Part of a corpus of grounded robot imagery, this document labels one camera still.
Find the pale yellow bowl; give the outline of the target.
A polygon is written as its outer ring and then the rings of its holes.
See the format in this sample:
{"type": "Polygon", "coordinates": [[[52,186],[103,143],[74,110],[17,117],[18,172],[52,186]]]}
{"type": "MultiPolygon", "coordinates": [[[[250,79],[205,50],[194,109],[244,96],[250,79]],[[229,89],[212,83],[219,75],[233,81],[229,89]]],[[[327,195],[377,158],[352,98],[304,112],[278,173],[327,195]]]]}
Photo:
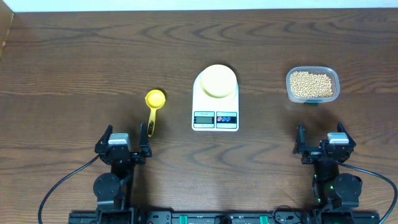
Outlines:
{"type": "Polygon", "coordinates": [[[200,87],[212,98],[232,95],[237,85],[235,73],[226,65],[211,65],[201,72],[200,87]]]}

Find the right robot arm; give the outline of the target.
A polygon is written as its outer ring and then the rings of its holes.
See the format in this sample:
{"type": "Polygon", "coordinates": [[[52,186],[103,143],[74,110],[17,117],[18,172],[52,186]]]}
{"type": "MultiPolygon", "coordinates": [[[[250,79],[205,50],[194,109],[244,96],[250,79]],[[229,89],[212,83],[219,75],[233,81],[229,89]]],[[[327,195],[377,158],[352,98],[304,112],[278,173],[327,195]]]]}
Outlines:
{"type": "Polygon", "coordinates": [[[353,209],[359,207],[363,181],[358,176],[341,173],[339,165],[349,159],[356,143],[342,123],[328,133],[318,146],[308,146],[305,128],[297,127],[293,153],[302,156],[302,164],[314,167],[312,190],[318,207],[305,212],[303,223],[354,224],[353,209]]]}

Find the yellow measuring scoop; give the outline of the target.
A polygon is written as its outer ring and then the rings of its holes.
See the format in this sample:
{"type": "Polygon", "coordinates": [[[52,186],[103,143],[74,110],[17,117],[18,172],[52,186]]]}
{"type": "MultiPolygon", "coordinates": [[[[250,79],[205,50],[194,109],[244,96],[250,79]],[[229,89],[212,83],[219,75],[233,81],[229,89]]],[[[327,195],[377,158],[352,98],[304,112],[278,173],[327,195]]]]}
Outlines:
{"type": "Polygon", "coordinates": [[[150,108],[147,134],[151,137],[155,129],[156,111],[161,109],[166,102],[165,94],[160,90],[151,90],[145,97],[146,105],[150,108]]]}

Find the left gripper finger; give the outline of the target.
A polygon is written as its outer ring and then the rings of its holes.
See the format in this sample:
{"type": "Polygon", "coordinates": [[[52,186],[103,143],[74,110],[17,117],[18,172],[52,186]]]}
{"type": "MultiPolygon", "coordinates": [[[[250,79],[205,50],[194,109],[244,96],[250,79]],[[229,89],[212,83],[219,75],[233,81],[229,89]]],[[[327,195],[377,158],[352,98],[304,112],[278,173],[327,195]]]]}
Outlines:
{"type": "Polygon", "coordinates": [[[106,128],[104,134],[100,137],[99,141],[96,143],[95,153],[107,153],[109,151],[108,141],[112,133],[113,133],[113,126],[109,125],[106,128]]]}
{"type": "Polygon", "coordinates": [[[141,152],[143,153],[144,157],[152,156],[152,150],[151,150],[149,142],[148,142],[147,129],[146,129],[146,126],[144,123],[141,123],[139,147],[140,147],[141,152]]]}

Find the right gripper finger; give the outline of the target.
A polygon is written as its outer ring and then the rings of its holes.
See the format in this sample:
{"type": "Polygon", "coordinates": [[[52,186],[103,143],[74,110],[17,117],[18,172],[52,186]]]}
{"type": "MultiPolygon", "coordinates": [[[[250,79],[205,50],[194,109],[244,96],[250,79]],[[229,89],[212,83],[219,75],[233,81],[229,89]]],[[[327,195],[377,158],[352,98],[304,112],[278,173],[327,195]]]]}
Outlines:
{"type": "Polygon", "coordinates": [[[349,147],[356,147],[356,142],[348,134],[342,122],[337,124],[337,133],[339,135],[338,144],[348,145],[349,147]]]}
{"type": "Polygon", "coordinates": [[[305,139],[305,129],[303,124],[299,123],[297,127],[297,137],[293,149],[294,154],[302,154],[307,148],[307,141],[305,139]]]}

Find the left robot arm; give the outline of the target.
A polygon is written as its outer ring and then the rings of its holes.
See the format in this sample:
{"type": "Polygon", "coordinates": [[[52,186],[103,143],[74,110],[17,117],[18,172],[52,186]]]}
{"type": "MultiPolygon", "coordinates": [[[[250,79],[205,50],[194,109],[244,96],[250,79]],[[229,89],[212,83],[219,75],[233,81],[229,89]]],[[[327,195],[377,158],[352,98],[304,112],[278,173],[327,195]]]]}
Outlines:
{"type": "Polygon", "coordinates": [[[130,206],[134,168],[152,156],[144,123],[140,125],[139,150],[134,151],[127,133],[114,133],[109,125],[95,145],[99,159],[111,167],[93,184],[97,197],[95,223],[139,223],[137,210],[130,206]]]}

